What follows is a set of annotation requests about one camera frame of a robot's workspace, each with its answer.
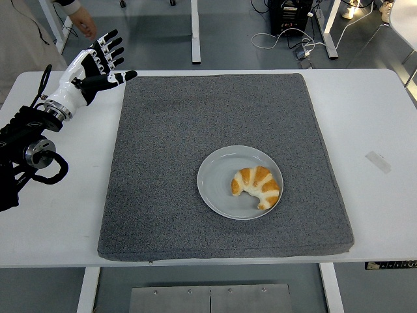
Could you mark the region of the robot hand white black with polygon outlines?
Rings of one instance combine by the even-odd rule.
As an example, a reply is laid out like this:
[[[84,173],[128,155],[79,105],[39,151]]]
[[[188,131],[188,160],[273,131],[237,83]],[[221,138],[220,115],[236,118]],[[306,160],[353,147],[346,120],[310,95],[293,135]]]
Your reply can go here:
[[[124,59],[122,38],[114,29],[82,50],[59,79],[58,89],[45,100],[44,110],[62,121],[88,106],[100,91],[113,89],[137,76],[135,70],[115,72]]]

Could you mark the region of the person's hand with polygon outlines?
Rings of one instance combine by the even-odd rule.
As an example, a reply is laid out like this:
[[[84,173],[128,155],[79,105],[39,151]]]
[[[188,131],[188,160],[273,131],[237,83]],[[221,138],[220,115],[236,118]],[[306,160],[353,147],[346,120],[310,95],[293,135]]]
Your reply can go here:
[[[75,13],[68,16],[72,23],[90,40],[97,35],[97,27],[86,8],[80,7]]]

